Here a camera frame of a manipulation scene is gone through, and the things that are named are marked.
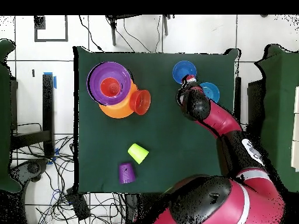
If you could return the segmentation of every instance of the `table leg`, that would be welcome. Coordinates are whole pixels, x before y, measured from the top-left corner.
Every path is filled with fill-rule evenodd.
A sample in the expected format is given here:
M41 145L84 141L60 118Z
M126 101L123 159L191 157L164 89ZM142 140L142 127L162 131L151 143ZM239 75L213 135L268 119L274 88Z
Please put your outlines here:
M165 29L165 35L168 35L168 28L167 28L167 17L166 15L163 15L163 22L164 22L164 29Z

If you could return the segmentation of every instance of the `orange plate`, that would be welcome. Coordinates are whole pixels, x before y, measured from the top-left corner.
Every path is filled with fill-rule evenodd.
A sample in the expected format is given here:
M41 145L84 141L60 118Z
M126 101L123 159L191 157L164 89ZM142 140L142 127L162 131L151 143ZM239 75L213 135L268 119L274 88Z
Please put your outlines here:
M99 104L101 110L111 118L126 118L133 113L133 110L130 108L130 97L137 91L137 86L131 80L130 91L124 100L118 104L112 106L103 106Z

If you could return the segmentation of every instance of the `blue tape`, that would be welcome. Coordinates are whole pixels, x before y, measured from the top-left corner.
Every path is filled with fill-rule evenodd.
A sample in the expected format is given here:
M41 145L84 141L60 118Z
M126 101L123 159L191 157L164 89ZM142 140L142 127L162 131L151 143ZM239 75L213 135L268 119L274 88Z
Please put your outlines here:
M55 149L55 155L59 155L59 148L56 148L56 149ZM56 157L53 157L53 158L52 158L52 161L55 162L55 161L56 161Z
M53 86L54 86L55 89L57 88L56 76L53 77Z

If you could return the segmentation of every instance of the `power strip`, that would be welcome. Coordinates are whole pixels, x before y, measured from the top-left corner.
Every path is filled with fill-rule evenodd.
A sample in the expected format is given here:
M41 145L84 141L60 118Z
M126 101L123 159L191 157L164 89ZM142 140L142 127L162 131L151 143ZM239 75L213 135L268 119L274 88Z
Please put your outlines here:
M68 203L74 207L75 214L79 221L90 217L91 211L88 208L84 194L73 193L71 187L67 189L67 195L65 197L67 198Z

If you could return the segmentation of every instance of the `tile floor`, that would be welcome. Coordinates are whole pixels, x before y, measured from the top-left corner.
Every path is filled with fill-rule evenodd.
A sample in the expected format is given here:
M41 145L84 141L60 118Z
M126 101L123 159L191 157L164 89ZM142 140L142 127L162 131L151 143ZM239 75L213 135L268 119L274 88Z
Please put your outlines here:
M68 42L34 42L33 16L0 16L0 39L10 39L16 43L16 50L9 54L8 65L12 75L19 81L18 89L18 124L42 123L40 108L41 77L43 72L53 72L57 77L55 97L55 138L72 137L74 109L74 72L72 46L84 46L91 51L98 49L92 40L104 51L131 51L131 48L116 33L116 46L112 45L111 28L104 16L81 16L82 23L89 27L89 35L79 16L68 16ZM149 51L162 52L162 17L160 15L142 15L125 20L126 30L138 38ZM136 39L124 29L124 21L117 21L118 32L127 40L134 51L148 52ZM63 16L46 16L46 29L38 30L39 39L63 39L65 33ZM266 45L278 43L290 51L299 50L299 31L293 16L269 15L175 15L168 20L168 36L163 36L164 53L224 53L229 48L239 48L241 57L239 76L242 78L242 114L241 122L247 123L247 84L262 78L261 72L253 64L263 57ZM38 130L38 125L19 127L18 132ZM60 153L72 155L68 145ZM28 155L18 153L18 159ZM12 166L22 160L14 160ZM67 164L63 173L66 187L74 182L73 164ZM46 172L51 177L52 185L58 188L57 171L53 165L47 165ZM26 193L26 214L29 224L37 224L41 211L47 209L53 197L50 181L46 174L37 183L30 183ZM117 209L111 208L111 194L87 194L87 202L95 215L115 215ZM97 206L105 201L107 206ZM104 224L103 221L90 218L87 224ZM119 224L120 217L113 218ZM55 221L52 224L66 224Z

